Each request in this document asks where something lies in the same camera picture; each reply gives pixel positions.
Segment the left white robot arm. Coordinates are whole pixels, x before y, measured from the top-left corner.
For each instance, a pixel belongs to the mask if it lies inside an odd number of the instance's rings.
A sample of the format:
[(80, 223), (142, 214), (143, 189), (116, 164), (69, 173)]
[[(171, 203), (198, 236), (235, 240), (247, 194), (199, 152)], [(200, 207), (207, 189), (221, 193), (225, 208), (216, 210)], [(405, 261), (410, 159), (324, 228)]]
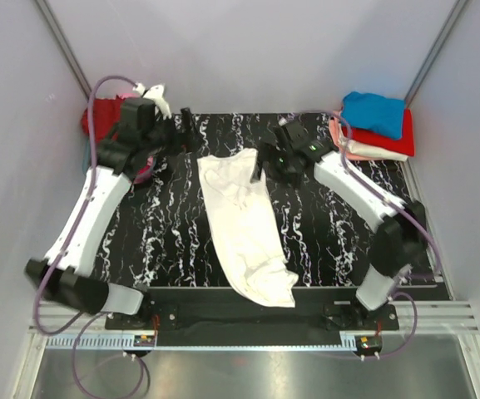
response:
[(195, 152), (200, 136), (191, 109), (167, 115), (154, 101), (126, 99), (120, 115), (99, 142), (91, 144), (85, 183), (59, 237), (42, 259), (30, 259), (25, 274), (36, 289), (33, 315), (42, 300), (78, 314), (139, 315), (146, 294), (138, 288), (92, 277), (106, 229), (150, 158)]

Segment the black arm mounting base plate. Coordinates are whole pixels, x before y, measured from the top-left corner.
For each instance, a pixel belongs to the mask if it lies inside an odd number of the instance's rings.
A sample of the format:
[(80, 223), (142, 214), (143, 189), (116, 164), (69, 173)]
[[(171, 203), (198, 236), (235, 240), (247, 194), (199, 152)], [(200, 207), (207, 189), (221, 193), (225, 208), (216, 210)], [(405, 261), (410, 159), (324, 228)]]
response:
[(328, 346), (341, 333), (397, 332), (394, 306), (366, 313), (353, 288), (293, 288), (293, 308), (267, 308), (232, 288), (151, 288), (146, 315), (115, 314), (108, 330), (157, 329), (165, 347)]

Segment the white t shirt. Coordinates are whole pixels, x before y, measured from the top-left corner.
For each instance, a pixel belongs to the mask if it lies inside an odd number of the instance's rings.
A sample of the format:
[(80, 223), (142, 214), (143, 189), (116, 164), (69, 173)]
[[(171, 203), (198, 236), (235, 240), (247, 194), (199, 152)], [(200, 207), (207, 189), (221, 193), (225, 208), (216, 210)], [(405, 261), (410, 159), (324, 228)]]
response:
[(257, 180), (257, 150), (197, 160), (211, 239), (229, 285), (264, 307), (294, 308), (297, 273), (286, 267), (265, 175)]

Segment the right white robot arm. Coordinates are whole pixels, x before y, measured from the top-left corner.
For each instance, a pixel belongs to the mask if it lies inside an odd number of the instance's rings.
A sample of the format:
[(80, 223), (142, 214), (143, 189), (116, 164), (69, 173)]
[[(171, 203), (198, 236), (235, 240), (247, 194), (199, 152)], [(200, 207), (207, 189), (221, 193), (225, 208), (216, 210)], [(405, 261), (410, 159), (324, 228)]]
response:
[(380, 309), (393, 292), (397, 278), (424, 254), (426, 217), (418, 201), (405, 202), (376, 185), (345, 160), (329, 140), (302, 145), (261, 140), (251, 181), (266, 175), (297, 188), (305, 175), (332, 190), (360, 216), (373, 233), (369, 268), (355, 294), (361, 313)]

